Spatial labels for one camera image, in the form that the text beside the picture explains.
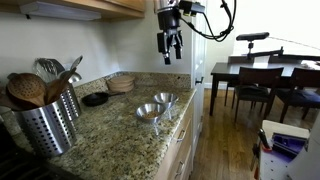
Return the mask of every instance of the kitchen counter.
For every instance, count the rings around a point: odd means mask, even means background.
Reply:
[[[135,110],[153,102],[159,92],[174,93],[179,101],[172,108],[172,120],[167,113],[162,117],[156,136],[153,125],[136,119]],[[137,86],[125,95],[109,97],[100,106],[80,103],[82,114],[74,121],[75,145],[48,161],[88,180],[153,179],[194,94],[194,89]],[[28,149],[21,133],[14,139]]]

